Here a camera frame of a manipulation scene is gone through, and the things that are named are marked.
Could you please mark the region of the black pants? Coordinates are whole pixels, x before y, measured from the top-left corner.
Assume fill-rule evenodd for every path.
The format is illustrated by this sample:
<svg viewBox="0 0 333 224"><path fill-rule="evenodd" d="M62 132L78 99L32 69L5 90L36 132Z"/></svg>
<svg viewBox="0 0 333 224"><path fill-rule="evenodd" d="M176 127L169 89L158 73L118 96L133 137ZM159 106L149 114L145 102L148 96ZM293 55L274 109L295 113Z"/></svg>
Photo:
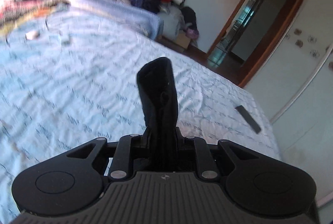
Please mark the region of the black pants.
<svg viewBox="0 0 333 224"><path fill-rule="evenodd" d="M157 58L140 69L137 86L144 113L148 163L157 172L172 172L179 150L178 101L171 60Z"/></svg>

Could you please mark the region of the black smartphone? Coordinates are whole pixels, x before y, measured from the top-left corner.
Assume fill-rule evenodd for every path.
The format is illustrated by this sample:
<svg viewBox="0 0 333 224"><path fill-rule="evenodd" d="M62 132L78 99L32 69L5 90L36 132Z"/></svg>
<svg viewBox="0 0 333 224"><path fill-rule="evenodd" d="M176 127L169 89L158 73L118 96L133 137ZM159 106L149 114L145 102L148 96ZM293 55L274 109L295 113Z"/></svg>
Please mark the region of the black smartphone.
<svg viewBox="0 0 333 224"><path fill-rule="evenodd" d="M261 127L259 126L257 121L255 121L251 114L242 105L237 106L235 109L256 134L259 134L261 132Z"/></svg>

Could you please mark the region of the white script-print bed quilt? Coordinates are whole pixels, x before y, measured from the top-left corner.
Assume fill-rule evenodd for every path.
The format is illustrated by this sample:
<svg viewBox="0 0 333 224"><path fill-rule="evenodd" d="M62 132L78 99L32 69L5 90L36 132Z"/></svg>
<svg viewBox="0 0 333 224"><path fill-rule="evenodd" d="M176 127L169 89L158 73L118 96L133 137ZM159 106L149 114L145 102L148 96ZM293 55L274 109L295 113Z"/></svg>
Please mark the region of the white script-print bed quilt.
<svg viewBox="0 0 333 224"><path fill-rule="evenodd" d="M136 75L159 57L172 63L184 136L227 139L279 159L250 93L127 24L63 8L1 38L1 223L18 215L11 186L21 171L97 137L144 132ZM240 105L259 134L236 111Z"/></svg>

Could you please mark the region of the white wardrobe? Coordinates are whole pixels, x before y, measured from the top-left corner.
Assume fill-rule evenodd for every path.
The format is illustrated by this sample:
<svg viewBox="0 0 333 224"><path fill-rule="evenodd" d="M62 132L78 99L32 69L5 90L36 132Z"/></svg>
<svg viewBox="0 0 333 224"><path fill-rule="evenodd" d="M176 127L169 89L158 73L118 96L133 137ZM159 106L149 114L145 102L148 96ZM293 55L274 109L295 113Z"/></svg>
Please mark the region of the white wardrobe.
<svg viewBox="0 0 333 224"><path fill-rule="evenodd" d="M273 53L246 85L284 161L308 172L317 202L332 199L332 0L303 0Z"/></svg>

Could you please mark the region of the blue striped bed sheet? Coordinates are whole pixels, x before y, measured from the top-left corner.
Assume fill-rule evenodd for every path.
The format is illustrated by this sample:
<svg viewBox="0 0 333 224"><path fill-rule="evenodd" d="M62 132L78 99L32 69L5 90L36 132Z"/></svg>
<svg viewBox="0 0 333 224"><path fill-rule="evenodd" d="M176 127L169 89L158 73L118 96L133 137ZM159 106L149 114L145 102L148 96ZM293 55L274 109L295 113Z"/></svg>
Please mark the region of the blue striped bed sheet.
<svg viewBox="0 0 333 224"><path fill-rule="evenodd" d="M155 40L162 35L164 22L154 13L118 3L115 0L68 0L72 7L92 11L119 23L132 25L146 37Z"/></svg>

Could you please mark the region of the cardboard box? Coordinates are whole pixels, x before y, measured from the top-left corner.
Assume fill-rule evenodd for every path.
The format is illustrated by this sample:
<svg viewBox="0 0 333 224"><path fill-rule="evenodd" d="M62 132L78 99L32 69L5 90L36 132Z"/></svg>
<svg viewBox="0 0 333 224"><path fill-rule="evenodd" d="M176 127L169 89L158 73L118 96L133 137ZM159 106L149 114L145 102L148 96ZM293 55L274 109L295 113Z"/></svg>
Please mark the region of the cardboard box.
<svg viewBox="0 0 333 224"><path fill-rule="evenodd" d="M186 50L191 43L191 39L188 38L186 34L179 33L175 40L170 40L163 36L161 42L172 49Z"/></svg>

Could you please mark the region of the colourful folded blanket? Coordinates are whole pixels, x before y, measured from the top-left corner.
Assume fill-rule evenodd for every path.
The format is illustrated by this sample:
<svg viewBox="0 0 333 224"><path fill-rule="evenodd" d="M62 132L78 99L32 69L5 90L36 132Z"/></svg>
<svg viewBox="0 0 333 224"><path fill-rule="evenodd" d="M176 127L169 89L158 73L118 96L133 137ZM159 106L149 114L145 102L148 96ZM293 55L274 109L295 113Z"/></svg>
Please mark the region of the colourful folded blanket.
<svg viewBox="0 0 333 224"><path fill-rule="evenodd" d="M1 37L33 18L47 16L68 5L68 0L1 0Z"/></svg>

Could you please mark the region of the wooden door frame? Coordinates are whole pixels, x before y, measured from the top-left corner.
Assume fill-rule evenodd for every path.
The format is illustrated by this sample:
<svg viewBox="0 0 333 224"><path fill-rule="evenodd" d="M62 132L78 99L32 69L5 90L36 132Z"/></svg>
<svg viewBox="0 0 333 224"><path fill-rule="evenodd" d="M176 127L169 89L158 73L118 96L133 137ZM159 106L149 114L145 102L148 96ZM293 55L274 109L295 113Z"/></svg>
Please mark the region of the wooden door frame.
<svg viewBox="0 0 333 224"><path fill-rule="evenodd" d="M287 30L303 0L240 0L207 54L221 75L244 87Z"/></svg>

